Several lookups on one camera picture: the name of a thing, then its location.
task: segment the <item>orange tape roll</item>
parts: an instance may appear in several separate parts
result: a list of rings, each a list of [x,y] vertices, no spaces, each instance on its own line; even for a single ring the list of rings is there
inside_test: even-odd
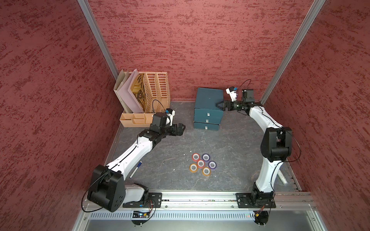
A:
[[[209,176],[211,174],[211,170],[208,168],[208,167],[205,167],[203,170],[202,170],[202,173],[203,175],[205,176]]]
[[[191,171],[192,173],[195,173],[195,172],[197,172],[197,171],[198,171],[198,166],[197,166],[196,164],[191,164],[191,165],[189,166],[189,169],[190,169],[190,171]]]

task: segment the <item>paper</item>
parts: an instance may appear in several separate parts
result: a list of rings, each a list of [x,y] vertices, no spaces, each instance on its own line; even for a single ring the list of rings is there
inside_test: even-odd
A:
[[[118,100],[120,101],[123,109],[127,112],[127,113],[132,113],[132,110],[126,105],[126,103],[124,102],[124,100],[120,97],[120,95],[118,94],[118,90],[121,89],[121,87],[123,86],[123,84],[126,82],[126,80],[128,79],[129,77],[129,73],[128,71],[127,72],[124,72],[123,70],[121,70],[121,72],[119,73],[118,75],[118,78],[117,78],[117,81],[114,85],[114,88],[113,88],[113,91],[114,93],[117,95],[117,98]]]
[[[131,92],[130,87],[134,83],[135,78],[139,75],[137,69],[128,77],[123,86],[118,90],[118,95],[124,100],[125,104],[131,109],[133,113],[144,113],[140,103],[137,101],[135,95]]]

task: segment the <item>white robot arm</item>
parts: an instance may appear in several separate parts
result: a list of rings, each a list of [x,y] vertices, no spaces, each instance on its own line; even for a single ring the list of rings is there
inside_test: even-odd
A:
[[[231,101],[234,102],[238,97],[238,88],[230,87],[226,89],[226,93],[230,95]]]
[[[140,201],[145,189],[140,185],[125,185],[129,172],[140,159],[166,136],[181,136],[185,125],[172,124],[175,111],[157,112],[149,129],[138,134],[136,141],[122,155],[106,166],[98,165],[91,177],[87,199],[114,212],[122,203]]]
[[[261,104],[255,102],[252,89],[243,89],[242,101],[236,101],[232,91],[230,91],[231,88],[226,89],[231,100],[221,101],[216,106],[224,111],[226,108],[229,111],[245,111],[265,133],[260,147],[264,157],[262,168],[258,179],[253,185],[250,202],[254,205],[264,200],[271,201],[274,191],[273,185],[279,168],[292,153],[292,130],[276,122]]]

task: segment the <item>marker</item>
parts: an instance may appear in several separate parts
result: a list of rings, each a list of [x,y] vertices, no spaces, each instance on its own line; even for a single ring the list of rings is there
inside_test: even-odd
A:
[[[132,178],[132,176],[136,173],[136,171],[138,170],[138,168],[140,167],[142,161],[140,161],[140,163],[138,164],[138,166],[135,168],[134,172],[131,174],[130,176],[130,179]]]

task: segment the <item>vent slot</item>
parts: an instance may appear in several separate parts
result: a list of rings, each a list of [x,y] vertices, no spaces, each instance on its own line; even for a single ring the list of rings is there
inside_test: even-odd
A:
[[[145,218],[132,218],[132,211],[92,212],[90,220],[145,220]],[[229,221],[254,221],[253,211],[165,211],[157,210],[151,218],[154,220],[229,220]]]

